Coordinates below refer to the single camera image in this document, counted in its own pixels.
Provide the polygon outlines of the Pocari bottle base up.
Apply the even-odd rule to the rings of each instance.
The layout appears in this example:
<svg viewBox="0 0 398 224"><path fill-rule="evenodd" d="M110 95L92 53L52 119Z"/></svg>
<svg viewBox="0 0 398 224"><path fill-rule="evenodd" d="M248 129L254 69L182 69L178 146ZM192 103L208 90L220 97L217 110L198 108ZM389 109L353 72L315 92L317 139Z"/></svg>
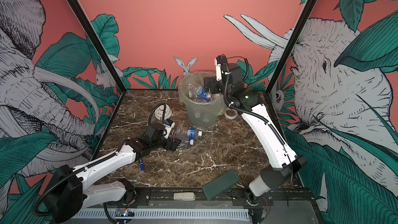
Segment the Pocari bottle base up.
<svg viewBox="0 0 398 224"><path fill-rule="evenodd" d="M186 139L186 140L181 140L180 144L178 145L178 148L190 148L191 146L194 145L195 139Z"/></svg>

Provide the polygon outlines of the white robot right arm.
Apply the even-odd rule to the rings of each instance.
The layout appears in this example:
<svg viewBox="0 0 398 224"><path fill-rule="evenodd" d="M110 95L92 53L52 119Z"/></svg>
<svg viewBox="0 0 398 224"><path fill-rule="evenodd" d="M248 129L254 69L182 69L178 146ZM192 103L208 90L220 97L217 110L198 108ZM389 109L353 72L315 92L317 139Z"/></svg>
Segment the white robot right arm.
<svg viewBox="0 0 398 224"><path fill-rule="evenodd" d="M212 94L222 93L226 106L241 114L266 152L269 165L249 184L252 196L278 188L307 164L306 158L287 144L254 89L245 88L243 83L227 85L215 77L206 77L204 88Z"/></svg>

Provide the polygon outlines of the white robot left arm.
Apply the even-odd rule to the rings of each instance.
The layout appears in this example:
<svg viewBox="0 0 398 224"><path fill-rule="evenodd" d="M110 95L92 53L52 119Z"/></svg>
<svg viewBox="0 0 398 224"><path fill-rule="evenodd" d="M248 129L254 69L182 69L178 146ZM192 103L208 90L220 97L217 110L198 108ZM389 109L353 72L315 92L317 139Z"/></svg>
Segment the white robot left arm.
<svg viewBox="0 0 398 224"><path fill-rule="evenodd" d="M125 139L117 150L81 166L62 166L33 205L32 213L37 217L51 216L55 223L60 224L74 217L80 210L94 205L107 205L109 202L131 205L136 202L137 192L127 179L102 185L97 185L96 182L158 148L176 151L180 143L178 138L160 136L150 139L143 135Z"/></svg>

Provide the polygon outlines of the clear bottle white cap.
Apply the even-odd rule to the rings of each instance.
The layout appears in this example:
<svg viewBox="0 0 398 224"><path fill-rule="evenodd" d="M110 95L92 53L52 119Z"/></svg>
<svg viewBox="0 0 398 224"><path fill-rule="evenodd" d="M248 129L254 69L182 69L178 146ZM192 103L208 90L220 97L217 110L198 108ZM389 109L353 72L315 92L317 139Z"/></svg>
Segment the clear bottle white cap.
<svg viewBox="0 0 398 224"><path fill-rule="evenodd" d="M196 82L189 83L188 84L188 90L189 90L189 95L190 96L195 95L195 96L199 97L200 99L205 100L206 102L210 102L211 101L211 98L208 95L208 93L206 93L204 88L200 84L198 84Z"/></svg>

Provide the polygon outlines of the Pocari bottle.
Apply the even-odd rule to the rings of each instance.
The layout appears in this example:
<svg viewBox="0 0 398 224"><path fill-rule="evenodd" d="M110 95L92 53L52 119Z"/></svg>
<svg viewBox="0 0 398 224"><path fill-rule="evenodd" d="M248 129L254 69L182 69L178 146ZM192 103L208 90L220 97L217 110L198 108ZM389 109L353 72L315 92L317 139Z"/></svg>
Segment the Pocari bottle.
<svg viewBox="0 0 398 224"><path fill-rule="evenodd" d="M180 137L180 139L196 139L203 135L203 132L194 127L178 127L174 132L174 135Z"/></svg>

